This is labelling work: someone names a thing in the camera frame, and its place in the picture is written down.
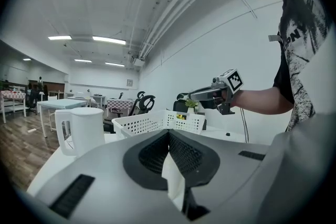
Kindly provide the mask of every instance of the green plant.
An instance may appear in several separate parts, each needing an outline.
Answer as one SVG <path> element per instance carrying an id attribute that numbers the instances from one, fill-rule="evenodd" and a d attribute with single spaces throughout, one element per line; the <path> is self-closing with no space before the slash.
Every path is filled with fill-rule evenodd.
<path id="1" fill-rule="evenodd" d="M 185 105 L 188 107 L 188 108 L 195 108 L 196 106 L 198 106 L 198 102 L 194 101 L 194 100 L 191 100 L 191 99 L 187 99 L 187 101 L 185 102 Z"/>

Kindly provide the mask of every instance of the black graphic t-shirt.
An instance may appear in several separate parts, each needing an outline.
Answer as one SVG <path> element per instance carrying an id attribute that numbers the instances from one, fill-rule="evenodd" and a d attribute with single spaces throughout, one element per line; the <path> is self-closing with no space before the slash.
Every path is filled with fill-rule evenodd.
<path id="1" fill-rule="evenodd" d="M 294 104 L 287 131 L 314 115 L 314 107 L 298 74 L 325 40 L 332 19 L 320 0 L 283 0 L 279 33 L 281 65 L 274 87 Z"/>

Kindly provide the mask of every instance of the fluorescent light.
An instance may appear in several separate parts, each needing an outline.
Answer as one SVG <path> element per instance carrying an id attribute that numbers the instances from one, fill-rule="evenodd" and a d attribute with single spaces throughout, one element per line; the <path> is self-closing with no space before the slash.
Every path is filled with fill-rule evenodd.
<path id="1" fill-rule="evenodd" d="M 126 41 L 121 40 L 121 39 L 114 39 L 114 38 L 107 38 L 107 37 L 92 37 L 92 38 L 96 41 L 105 41 L 105 42 L 111 42 L 111 43 L 126 45 Z"/>
<path id="2" fill-rule="evenodd" d="M 70 40 L 70 36 L 56 36 L 56 37 L 48 37 L 50 40 Z"/>
<path id="3" fill-rule="evenodd" d="M 105 62 L 107 65 L 111 65 L 111 66 L 117 66 L 117 67 L 124 67 L 125 65 L 120 65 L 118 63 L 111 63 L 111 62 Z"/>
<path id="4" fill-rule="evenodd" d="M 75 59 L 76 62 L 92 62 L 91 60 Z"/>

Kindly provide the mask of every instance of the man's arm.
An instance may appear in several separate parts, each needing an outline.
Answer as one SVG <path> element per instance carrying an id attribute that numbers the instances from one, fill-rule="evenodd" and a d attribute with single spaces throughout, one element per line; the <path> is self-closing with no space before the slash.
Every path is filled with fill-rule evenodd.
<path id="1" fill-rule="evenodd" d="M 223 92 L 223 98 L 226 98 L 226 92 Z M 293 104 L 282 96 L 277 87 L 262 91 L 238 91 L 232 106 L 266 115 L 286 113 L 293 108 Z"/>

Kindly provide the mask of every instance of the checkered tablecloth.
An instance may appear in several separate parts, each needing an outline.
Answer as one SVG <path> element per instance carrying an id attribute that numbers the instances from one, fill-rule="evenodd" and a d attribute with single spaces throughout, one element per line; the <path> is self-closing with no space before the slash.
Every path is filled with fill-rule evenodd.
<path id="1" fill-rule="evenodd" d="M 3 105 L 4 99 L 23 100 L 26 98 L 24 92 L 0 91 L 0 105 Z"/>
<path id="2" fill-rule="evenodd" d="M 131 109 L 132 107 L 133 107 L 133 101 L 131 100 L 120 100 L 120 99 L 107 100 L 108 109 Z"/>

